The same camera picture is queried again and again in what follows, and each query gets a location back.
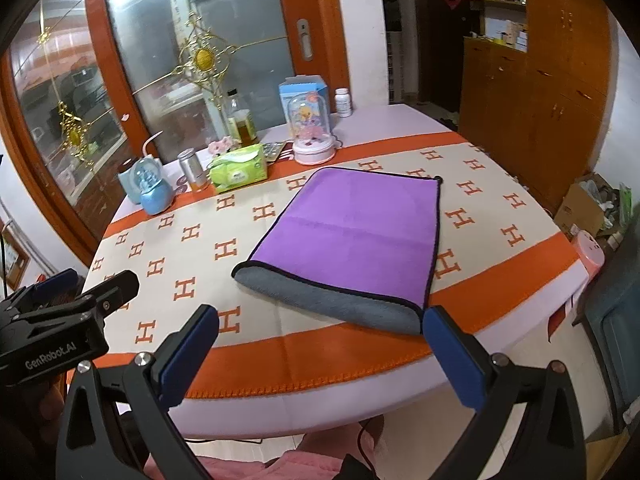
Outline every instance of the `gray cloth underside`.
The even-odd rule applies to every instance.
[[[420,333],[420,319],[409,307],[299,282],[263,267],[243,267],[237,282],[274,300],[361,326],[401,334]]]

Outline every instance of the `picture frame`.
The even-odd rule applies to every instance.
[[[4,222],[0,220],[0,232],[4,239],[4,257],[6,259],[6,284],[13,290],[20,287],[24,271],[29,263],[29,255],[15,240],[9,229],[4,228]],[[2,276],[2,260],[0,259],[0,276]]]

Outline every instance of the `tiled floor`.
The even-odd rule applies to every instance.
[[[609,400],[591,345],[581,326],[572,327],[569,314],[549,343],[546,323],[532,330],[506,353],[517,364],[546,367],[563,361],[571,375],[585,438],[607,436],[612,427]],[[517,406],[481,478],[501,467],[513,442],[523,406]],[[473,411],[458,402],[451,387],[442,386],[423,399],[385,415],[385,431],[376,449],[378,475],[383,480],[424,480],[449,453],[471,420]],[[261,445],[218,441],[193,444],[197,454],[230,460],[265,462],[294,449],[302,436],[265,439]]]

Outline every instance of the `glass bottle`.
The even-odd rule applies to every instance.
[[[240,140],[243,147],[258,143],[254,118],[246,101],[238,94],[238,90],[229,91],[226,99],[226,113],[232,136]]]

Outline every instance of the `yellow gemstone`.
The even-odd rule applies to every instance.
[[[214,64],[213,54],[206,48],[200,48],[196,52],[196,59],[194,62],[196,67],[203,72],[211,70]]]

